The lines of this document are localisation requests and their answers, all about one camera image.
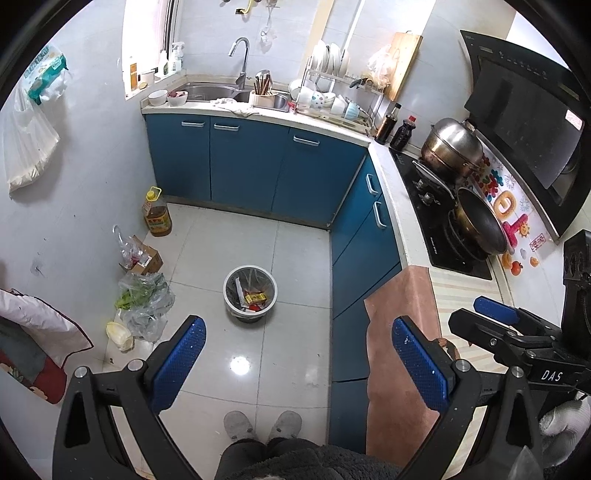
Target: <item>white cloth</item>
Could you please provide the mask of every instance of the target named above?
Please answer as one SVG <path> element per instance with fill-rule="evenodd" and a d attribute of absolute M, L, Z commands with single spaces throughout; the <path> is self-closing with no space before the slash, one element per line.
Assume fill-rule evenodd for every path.
<path fill-rule="evenodd" d="M 259 112 L 250 103 L 237 102 L 233 98 L 218 98 L 217 100 L 210 100 L 210 103 L 238 116 L 259 115 Z"/>
<path fill-rule="evenodd" d="M 93 347 L 77 324 L 35 297 L 0 290 L 0 316 L 22 326 L 60 368 L 71 353 Z"/>

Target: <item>cabinet handle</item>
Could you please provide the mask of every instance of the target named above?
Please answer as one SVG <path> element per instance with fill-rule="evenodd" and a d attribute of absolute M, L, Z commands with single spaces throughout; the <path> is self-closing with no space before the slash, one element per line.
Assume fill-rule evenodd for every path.
<path fill-rule="evenodd" d="M 368 174 L 365 176 L 365 183 L 367 183 L 367 185 L 368 185 L 368 190 L 369 190 L 369 192 L 371 193 L 371 195 L 373 195 L 373 196 L 377 197 L 377 196 L 379 195 L 379 192 L 378 192 L 377 190 L 374 190 L 374 188 L 373 188 L 373 187 L 372 187 L 372 185 L 371 185 L 371 179 L 372 179 L 373 177 L 374 177 L 374 176 L 373 176 L 371 173 L 368 173 Z"/>
<path fill-rule="evenodd" d="M 194 124 L 193 122 L 181 122 L 181 125 L 183 127 L 203 128 L 203 126 L 205 125 L 205 122 L 203 122 L 202 124 Z"/>
<path fill-rule="evenodd" d="M 320 142 L 313 142 L 312 140 L 305 140 L 303 138 L 298 138 L 295 135 L 294 135 L 294 142 L 303 143 L 304 145 L 309 145 L 311 147 L 318 147 L 318 145 L 320 145 Z"/>
<path fill-rule="evenodd" d="M 227 125 L 218 125 L 218 124 L 213 124 L 213 127 L 216 130 L 227 130 L 229 132 L 238 132 L 238 129 L 240 128 L 240 126 L 238 126 L 238 127 L 229 127 Z"/>
<path fill-rule="evenodd" d="M 388 228 L 388 225 L 384 225 L 382 221 L 379 219 L 378 205 L 382 205 L 382 202 L 374 202 L 375 224 L 378 225 L 378 228 L 381 228 L 383 230 L 384 228 Z"/>

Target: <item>gray slipper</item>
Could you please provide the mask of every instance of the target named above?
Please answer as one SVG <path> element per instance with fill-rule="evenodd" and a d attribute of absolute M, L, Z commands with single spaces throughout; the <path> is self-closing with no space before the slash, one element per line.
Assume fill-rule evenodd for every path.
<path fill-rule="evenodd" d="M 258 440 L 255 430 L 252 428 L 252 423 L 241 411 L 234 410 L 226 413 L 226 416 L 223 418 L 223 426 L 233 441 L 244 439 Z"/>
<path fill-rule="evenodd" d="M 289 439 L 297 438 L 301 430 L 301 417 L 294 411 L 286 410 L 273 425 L 271 433 L 269 434 L 269 440 L 277 437 Z"/>

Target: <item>screw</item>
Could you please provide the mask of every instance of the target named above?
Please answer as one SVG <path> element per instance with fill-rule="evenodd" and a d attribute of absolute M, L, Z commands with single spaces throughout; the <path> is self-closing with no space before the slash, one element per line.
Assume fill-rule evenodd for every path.
<path fill-rule="evenodd" d="M 74 370 L 74 376 L 76 378 L 82 378 L 88 373 L 88 369 L 86 367 L 78 367 Z"/>
<path fill-rule="evenodd" d="M 139 358 L 135 358 L 127 364 L 127 368 L 129 370 L 131 370 L 132 372 L 137 372 L 143 366 L 144 366 L 144 361 L 140 360 Z"/>
<path fill-rule="evenodd" d="M 523 377 L 524 372 L 523 372 L 523 369 L 521 367 L 518 367 L 518 366 L 515 365 L 514 367 L 511 367 L 511 374 L 514 377 L 521 378 L 521 377 Z"/>
<path fill-rule="evenodd" d="M 464 360 L 463 358 L 460 358 L 459 360 L 456 361 L 456 368 L 460 371 L 460 372 L 467 372 L 468 370 L 470 370 L 470 362 L 468 360 Z"/>

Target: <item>cutting board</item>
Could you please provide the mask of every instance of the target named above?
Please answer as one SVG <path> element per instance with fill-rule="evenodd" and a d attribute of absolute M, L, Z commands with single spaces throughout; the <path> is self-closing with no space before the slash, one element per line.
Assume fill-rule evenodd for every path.
<path fill-rule="evenodd" d="M 410 67 L 417 57 L 422 40 L 421 35 L 412 35 L 410 33 L 396 32 L 394 35 L 389 53 L 396 63 L 396 68 L 390 74 L 390 85 L 386 89 L 386 96 L 390 100 L 397 99 Z"/>

